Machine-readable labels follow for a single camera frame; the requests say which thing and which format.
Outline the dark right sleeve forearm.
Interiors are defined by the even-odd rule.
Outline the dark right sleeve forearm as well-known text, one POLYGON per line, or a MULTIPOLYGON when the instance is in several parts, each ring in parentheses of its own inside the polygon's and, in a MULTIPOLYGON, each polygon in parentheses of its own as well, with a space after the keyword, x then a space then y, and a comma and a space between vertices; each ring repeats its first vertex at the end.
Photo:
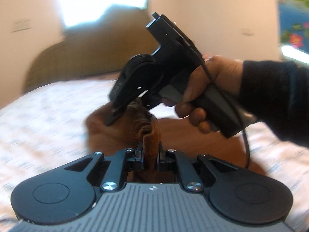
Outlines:
POLYGON ((244 61, 238 100, 280 140, 308 147, 308 67, 244 61))

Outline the right hand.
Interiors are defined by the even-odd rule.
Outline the right hand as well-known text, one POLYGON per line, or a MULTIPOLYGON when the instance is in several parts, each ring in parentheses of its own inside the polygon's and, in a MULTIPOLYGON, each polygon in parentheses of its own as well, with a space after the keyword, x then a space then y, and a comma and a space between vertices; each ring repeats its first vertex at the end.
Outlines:
POLYGON ((183 98, 177 103, 163 98, 165 106, 175 107, 179 118, 188 118, 190 124, 203 134, 212 132, 210 123, 206 120, 207 111, 193 106, 192 101, 204 95, 210 86, 217 85, 222 91, 238 97, 243 78, 244 62, 238 59, 228 59, 220 55, 203 55, 205 64, 196 68, 188 80, 183 98))

